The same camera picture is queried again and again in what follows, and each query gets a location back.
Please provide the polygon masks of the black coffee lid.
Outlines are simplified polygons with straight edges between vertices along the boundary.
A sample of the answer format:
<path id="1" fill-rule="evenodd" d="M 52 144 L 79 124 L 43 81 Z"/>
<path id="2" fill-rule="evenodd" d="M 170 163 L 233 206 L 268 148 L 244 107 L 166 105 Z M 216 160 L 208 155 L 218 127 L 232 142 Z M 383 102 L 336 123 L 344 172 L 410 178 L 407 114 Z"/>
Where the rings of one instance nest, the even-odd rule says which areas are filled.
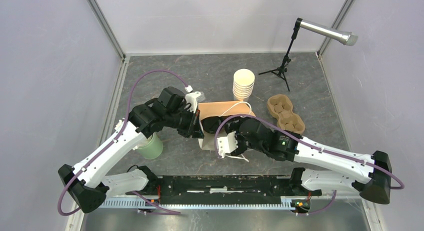
<path id="1" fill-rule="evenodd" d="M 203 131 L 208 134 L 215 134 L 222 123 L 219 116 L 210 116 L 201 121 Z"/>

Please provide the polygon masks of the brown paper bag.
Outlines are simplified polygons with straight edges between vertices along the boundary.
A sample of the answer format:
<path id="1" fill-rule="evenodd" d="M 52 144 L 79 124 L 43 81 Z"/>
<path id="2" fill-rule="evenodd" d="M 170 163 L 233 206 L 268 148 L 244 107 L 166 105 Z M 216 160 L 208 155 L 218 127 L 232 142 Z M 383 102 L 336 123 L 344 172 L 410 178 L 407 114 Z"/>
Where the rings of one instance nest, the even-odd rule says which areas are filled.
<path id="1" fill-rule="evenodd" d="M 213 116 L 225 118 L 226 116 L 237 114 L 255 115 L 252 111 L 251 105 L 245 101 L 202 102 L 198 104 L 198 109 L 200 110 L 199 118 L 201 121 Z M 204 151 L 215 151 L 215 148 L 217 147 L 217 138 L 225 137 L 227 135 L 228 133 L 225 128 L 221 129 L 217 137 L 215 137 L 215 134 L 204 132 L 204 138 L 198 139 L 199 147 Z"/>

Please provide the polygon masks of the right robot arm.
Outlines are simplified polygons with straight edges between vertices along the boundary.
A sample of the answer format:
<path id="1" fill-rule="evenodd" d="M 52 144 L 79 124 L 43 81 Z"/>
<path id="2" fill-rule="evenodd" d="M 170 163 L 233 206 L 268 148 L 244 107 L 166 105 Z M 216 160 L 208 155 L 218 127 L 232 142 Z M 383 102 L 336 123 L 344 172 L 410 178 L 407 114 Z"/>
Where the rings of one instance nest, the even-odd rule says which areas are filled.
<path id="1" fill-rule="evenodd" d="M 308 191 L 336 190 L 357 193 L 367 201 L 388 205 L 392 187 L 392 166 L 386 152 L 373 154 L 345 151 L 323 145 L 292 131 L 271 129 L 253 117 L 234 117 L 223 125 L 235 138 L 231 156 L 252 149 L 281 162 L 310 164 L 324 168 L 298 168 L 292 172 L 289 190 L 295 195 Z"/>

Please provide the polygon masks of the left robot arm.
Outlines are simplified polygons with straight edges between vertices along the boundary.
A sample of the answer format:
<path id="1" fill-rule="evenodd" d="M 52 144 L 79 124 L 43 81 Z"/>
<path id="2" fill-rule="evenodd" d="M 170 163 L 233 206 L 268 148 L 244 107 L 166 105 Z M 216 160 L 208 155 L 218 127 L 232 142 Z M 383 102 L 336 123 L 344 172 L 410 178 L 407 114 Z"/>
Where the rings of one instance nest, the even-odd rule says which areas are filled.
<path id="1" fill-rule="evenodd" d="M 87 214 L 113 196 L 132 191 L 153 194 L 157 181 L 143 170 L 108 176 L 109 170 L 129 151 L 147 141 L 164 127 L 175 129 L 185 138 L 203 138 L 199 102 L 204 100 L 200 91 L 184 94 L 175 87 L 166 87 L 158 98 L 135 106 L 123 123 L 103 144 L 75 165 L 64 164 L 58 175 L 64 185 L 62 200 L 68 193 Z"/>

